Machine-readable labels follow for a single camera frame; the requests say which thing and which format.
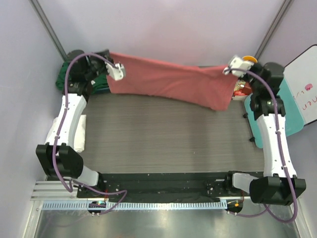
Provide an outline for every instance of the towel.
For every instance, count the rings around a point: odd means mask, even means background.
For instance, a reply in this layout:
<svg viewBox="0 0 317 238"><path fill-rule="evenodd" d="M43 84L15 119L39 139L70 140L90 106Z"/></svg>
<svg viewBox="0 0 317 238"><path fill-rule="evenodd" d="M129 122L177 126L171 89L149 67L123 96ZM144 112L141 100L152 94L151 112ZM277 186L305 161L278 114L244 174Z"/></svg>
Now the towel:
<svg viewBox="0 0 317 238"><path fill-rule="evenodd" d="M200 68L111 53L126 69L126 77L107 78L111 93L161 96L224 111L231 101L237 77L224 75L226 65Z"/></svg>
<svg viewBox="0 0 317 238"><path fill-rule="evenodd" d="M49 133L46 137L46 141L48 141L49 137L53 133L53 130L56 125L56 121L57 121L57 118L53 120L53 125L51 126L49 130ZM77 153L81 153L85 150L85 135L86 135L86 115L81 115L79 118L76 132L75 132L74 148L73 148Z"/></svg>

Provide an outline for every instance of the whiteboard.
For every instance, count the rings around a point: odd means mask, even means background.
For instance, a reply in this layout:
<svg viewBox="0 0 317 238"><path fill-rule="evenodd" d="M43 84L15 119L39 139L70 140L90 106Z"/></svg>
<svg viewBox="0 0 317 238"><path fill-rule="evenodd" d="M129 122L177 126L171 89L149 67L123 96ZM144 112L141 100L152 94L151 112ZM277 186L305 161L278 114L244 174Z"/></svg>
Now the whiteboard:
<svg viewBox="0 0 317 238"><path fill-rule="evenodd" d="M254 55L283 0L38 0L66 52L185 65Z"/></svg>
<svg viewBox="0 0 317 238"><path fill-rule="evenodd" d="M317 45L290 62L284 75L305 124L317 120Z"/></svg>

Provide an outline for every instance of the metal pole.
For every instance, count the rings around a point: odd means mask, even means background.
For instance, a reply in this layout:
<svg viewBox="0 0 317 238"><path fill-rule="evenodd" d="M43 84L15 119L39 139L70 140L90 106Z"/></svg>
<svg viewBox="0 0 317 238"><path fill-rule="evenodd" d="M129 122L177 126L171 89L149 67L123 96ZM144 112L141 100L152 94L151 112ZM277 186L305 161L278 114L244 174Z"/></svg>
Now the metal pole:
<svg viewBox="0 0 317 238"><path fill-rule="evenodd" d="M64 59L64 61L66 61L67 59L67 54L63 48L63 46L61 45L55 31L53 30L48 18L46 17L40 3L38 0L29 0L34 11L37 13L39 19L41 20L42 24L44 25L47 33L49 34L51 40L53 41L57 51L59 52L60 56Z"/></svg>
<svg viewBox="0 0 317 238"><path fill-rule="evenodd" d="M272 36L274 35L276 29L278 28L278 26L280 25L282 19L284 18L287 10L289 9L289 7L291 6L291 3L293 3L294 0L284 0L284 2L282 3L280 9L278 10L273 22L271 23L265 37L263 38L256 54L255 54L255 58L259 59L261 57L261 55L263 54L265 48L267 47L269 41L271 40Z"/></svg>

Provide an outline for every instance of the pink drawing on whiteboard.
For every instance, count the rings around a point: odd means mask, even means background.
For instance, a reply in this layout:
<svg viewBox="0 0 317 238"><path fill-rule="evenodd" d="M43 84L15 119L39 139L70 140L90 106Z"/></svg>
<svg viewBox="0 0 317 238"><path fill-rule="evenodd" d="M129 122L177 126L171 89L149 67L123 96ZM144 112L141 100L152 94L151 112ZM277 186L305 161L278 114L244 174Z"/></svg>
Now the pink drawing on whiteboard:
<svg viewBox="0 0 317 238"><path fill-rule="evenodd" d="M312 89L312 87L313 87L313 85L312 85L311 83L309 83L309 84L307 84L307 85L305 86L305 89L306 89L306 91L309 91L309 90Z"/></svg>

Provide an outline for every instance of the wire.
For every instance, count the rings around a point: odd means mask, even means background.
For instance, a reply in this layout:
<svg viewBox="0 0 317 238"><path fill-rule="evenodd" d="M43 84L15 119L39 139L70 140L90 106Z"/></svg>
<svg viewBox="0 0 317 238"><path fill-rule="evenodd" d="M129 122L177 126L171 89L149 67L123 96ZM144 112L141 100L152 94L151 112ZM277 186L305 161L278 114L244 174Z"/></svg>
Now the wire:
<svg viewBox="0 0 317 238"><path fill-rule="evenodd" d="M244 70L244 69L240 69L240 68L229 68L226 71L232 71L232 70L236 70L236 71L240 71L240 72L244 72L249 74L250 76L252 76L253 78L257 79L258 81L260 81L264 87L267 89L268 93L270 94L272 101L273 101L273 107L274 107L274 114L275 114L275 127L276 127L276 136L277 136L277 143L278 143L278 149L279 149L279 154L281 156L281 161L282 161L282 165L284 168L284 172L291 190L291 194L292 194L292 199L293 199L293 203L294 203L294 213L293 216L289 219L289 220L283 220L280 219L279 217L275 216L272 211L269 209L269 207L264 204L265 210L259 214L256 215L243 215L243 214L237 214L240 217L256 217L256 216L260 216L263 213L265 213L266 211L268 211L270 213L271 216L273 216L276 220L278 220L279 222L282 223L291 223L293 221L295 221L296 217L297 217L297 213L298 213L298 204L297 204L297 199L296 199L296 193L295 193L295 189L294 189L294 185L291 181L291 177L288 173L288 169L286 166L286 161L284 158L284 154L283 154L283 147L282 147L282 139L281 139L281 132L279 131L279 121L278 121L278 111L277 111L277 101L276 98L274 96L274 93L272 91L272 89L270 88L270 86L265 82L264 79L262 79L260 76L258 76L257 74L249 71L249 70Z"/></svg>
<svg viewBox="0 0 317 238"><path fill-rule="evenodd" d="M57 161L56 161L56 148L57 148L57 142L58 142L58 139L59 139L59 135L60 135L60 132L61 132L61 129L63 127L63 124L64 124L64 121L65 121L65 118L66 118L66 115L67 115L67 111L68 111L68 78L69 78L69 73L70 73L70 69L73 67L73 65L82 57L86 57L86 56L94 56L96 58L99 58L103 61L105 61L106 63L110 64L112 67L115 67L117 68L112 62L110 62L109 60L105 59L104 57L100 56L100 55L97 55L95 53L84 53L84 54L81 54L81 55L78 55L77 57L75 57L69 64L68 68L67 68L67 71L66 71L66 75L65 75L65 82L64 82L64 91L65 91L65 109L64 109L64 113L63 113L63 116L61 118L61 121L60 121L60 124L58 126L58 129L57 129L57 132L56 132L56 136L54 138L54 144L53 144L53 154L52 154L52 158L53 158L53 167L54 167L54 170L55 170L55 173L58 177L58 179L61 181L61 183L63 184L63 186L66 188L67 191L69 192L72 192L73 191L73 186L72 186L72 180L69 180L69 186L66 184L64 178L62 177L62 175L60 174L59 170L58 170L58 166L57 166ZM124 195L122 196L122 198L120 199L120 201L115 204L112 208L108 209L107 212L113 210L122 200L123 198L126 196L126 193L127 193L127 190L122 190L122 191L119 191L119 192L113 192L113 193L104 193L104 192L100 192L96 189L93 189L92 187L89 187L85 184L81 184L83 186L85 186L86 188L96 192L96 193L99 193L99 194L103 194L103 195L118 195L118 194L121 194L121 193L124 193Z"/></svg>

